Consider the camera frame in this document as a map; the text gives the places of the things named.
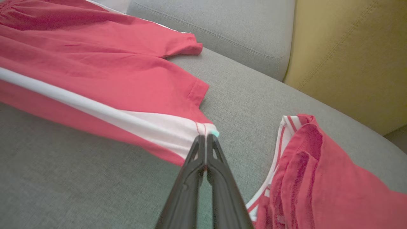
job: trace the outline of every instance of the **white stripe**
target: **white stripe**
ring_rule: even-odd
[[[293,120],[294,126],[297,130],[299,130],[301,128],[301,122],[300,119],[298,118],[298,116],[291,116],[291,120]]]
[[[282,128],[285,127],[285,131],[284,133],[281,135],[282,132]],[[254,202],[260,198],[260,196],[263,194],[263,192],[265,193],[265,196],[270,197],[270,190],[266,189],[266,187],[268,185],[271,185],[272,181],[273,181],[273,177],[276,174],[276,171],[278,169],[278,165],[277,165],[277,159],[278,159],[278,151],[279,151],[279,146],[280,146],[280,139],[282,138],[282,142],[281,142],[281,155],[280,157],[282,157],[285,148],[287,147],[288,143],[290,142],[291,138],[293,137],[293,129],[291,127],[291,124],[288,120],[287,116],[283,116],[281,122],[280,122],[280,126],[278,128],[278,135],[277,135],[277,140],[276,140],[276,147],[274,150],[274,157],[273,157],[273,163],[271,164],[271,168],[269,170],[269,173],[264,181],[264,183],[260,186],[260,189],[255,193],[255,195],[250,199],[250,201],[246,204],[246,208],[249,209]],[[254,214],[256,215],[256,219],[257,219],[257,209],[258,209],[258,205],[256,206],[256,211],[254,212],[254,209],[249,213],[250,214],[250,218],[252,219],[252,221],[256,221],[253,220],[254,218]]]
[[[127,10],[130,6],[130,0],[87,0],[93,4],[96,4],[100,7],[103,7],[106,10],[114,10],[120,13],[127,13]]]
[[[275,172],[275,167],[277,165],[277,159],[278,159],[278,147],[280,144],[280,138],[281,136],[281,131],[283,126],[286,125],[286,122],[284,119],[281,120],[280,122],[280,127],[278,128],[278,135],[277,135],[277,141],[276,141],[276,147],[274,149],[274,157],[273,157],[273,162],[271,163],[271,167],[269,170],[269,173],[267,174],[267,177],[265,179],[265,181],[263,182],[263,184],[260,186],[260,189],[255,193],[255,195],[249,200],[249,202],[246,204],[246,208],[248,209],[249,207],[251,207],[254,202],[260,198],[260,196],[262,195],[262,193],[264,192],[264,190],[266,189],[267,185],[271,184],[271,181],[273,180],[274,177],[274,172]]]
[[[0,79],[74,107],[147,141],[167,148],[183,158],[186,158],[195,137],[198,135],[197,125],[190,119],[168,114],[118,110],[5,68],[0,68]],[[199,125],[200,129],[205,125],[207,134],[219,134],[212,124],[199,123]]]
[[[264,195],[267,196],[267,197],[270,197],[270,189],[266,189],[264,191]]]
[[[251,219],[253,222],[257,222],[257,215],[256,215],[256,216],[250,216],[250,219]]]
[[[103,4],[100,4],[99,2],[95,2],[95,1],[92,1],[92,0],[86,0],[86,1],[88,1],[90,3],[93,3],[93,4],[97,5],[97,6],[100,6],[100,7],[102,7],[103,9],[105,9],[105,10],[107,10],[109,12],[118,13],[118,14],[126,14],[126,12],[127,12],[127,9],[125,10],[125,12],[120,12],[120,11],[117,11],[117,10],[112,9],[110,7],[107,7],[107,6],[103,5]]]

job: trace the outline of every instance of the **red t-shirt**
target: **red t-shirt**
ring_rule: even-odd
[[[407,195],[354,164],[314,116],[284,116],[267,179],[247,204],[256,229],[407,225]]]
[[[198,134],[208,85],[165,57],[202,44],[85,0],[0,3],[0,101],[45,119],[144,147],[181,165]]]

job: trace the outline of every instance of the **yellow couch cushion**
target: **yellow couch cushion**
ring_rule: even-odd
[[[297,1],[284,82],[382,135],[407,124],[407,1]]]

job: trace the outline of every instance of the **stitching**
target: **stitching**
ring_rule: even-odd
[[[333,56],[333,54],[337,51],[337,49],[345,42],[345,40],[350,37],[355,31],[355,29],[367,18],[367,16],[376,8],[377,1],[374,1],[370,4],[366,10],[357,18],[356,22],[352,23],[352,26],[348,29],[348,31],[341,37],[339,42],[335,44],[332,49],[328,52],[328,54],[321,60],[321,62],[312,70],[307,77],[302,81],[302,83],[298,86],[299,91],[316,75],[317,72],[325,65],[325,63]]]
[[[133,2],[133,3],[135,3],[136,5],[138,5],[138,6],[142,7],[142,8],[145,8],[145,9],[147,9],[147,10],[150,10],[150,11],[152,11],[152,12],[155,13],[155,14],[164,16],[164,17],[166,17],[166,18],[168,18],[168,19],[171,19],[171,20],[176,21],[176,22],[180,22],[181,24],[184,24],[184,25],[186,25],[186,26],[189,26],[189,27],[191,27],[191,28],[193,28],[193,29],[200,30],[200,31],[202,31],[202,32],[204,32],[204,33],[206,33],[206,34],[209,34],[209,35],[212,35],[212,36],[217,37],[217,38],[219,38],[219,39],[222,39],[222,40],[224,40],[224,41],[226,41],[226,42],[228,42],[228,43],[233,44],[234,46],[237,46],[237,47],[239,47],[239,48],[245,49],[246,51],[248,51],[248,52],[250,52],[250,53],[253,53],[253,54],[255,54],[255,55],[258,55],[258,56],[260,56],[260,57],[263,57],[263,58],[266,58],[266,59],[282,59],[282,58],[285,57],[285,54],[284,54],[283,56],[281,56],[281,57],[267,56],[267,55],[265,55],[265,54],[256,52],[256,51],[254,51],[254,50],[252,50],[252,49],[250,49],[250,48],[248,48],[248,47],[245,47],[245,46],[243,46],[242,44],[240,44],[240,43],[237,42],[237,41],[234,41],[234,40],[232,40],[232,39],[230,39],[230,38],[223,37],[223,36],[221,36],[221,35],[219,35],[219,34],[213,32],[213,31],[200,28],[200,27],[198,27],[197,25],[194,25],[194,24],[192,24],[192,23],[190,23],[190,22],[185,22],[185,21],[183,21],[183,20],[181,20],[181,19],[179,19],[179,18],[177,18],[177,17],[174,17],[174,16],[172,16],[172,15],[167,15],[167,14],[165,14],[165,13],[163,13],[163,12],[160,12],[159,10],[148,8],[148,7],[146,7],[146,6],[143,6],[143,5],[138,4],[138,3],[136,3],[136,2]]]
[[[191,96],[191,92],[195,88],[195,85],[197,84],[197,82],[198,82],[198,78],[195,80],[194,85],[192,85],[191,90],[189,91],[188,95],[186,96],[187,98],[189,98]]]
[[[197,124],[197,122],[195,122],[195,125],[197,126],[198,134],[201,135],[201,133],[199,132],[199,129],[198,129],[198,124]]]

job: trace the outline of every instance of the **gray sofa seat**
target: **gray sofa seat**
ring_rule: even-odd
[[[407,155],[352,118],[208,49],[169,59],[210,85],[201,110],[217,126],[247,202],[267,176],[283,115],[315,115],[352,160],[407,193]],[[179,167],[142,148],[0,105],[0,228],[151,229]],[[212,225],[211,188],[198,228]]]
[[[294,0],[131,0],[127,14],[195,34],[219,54],[282,81]]]

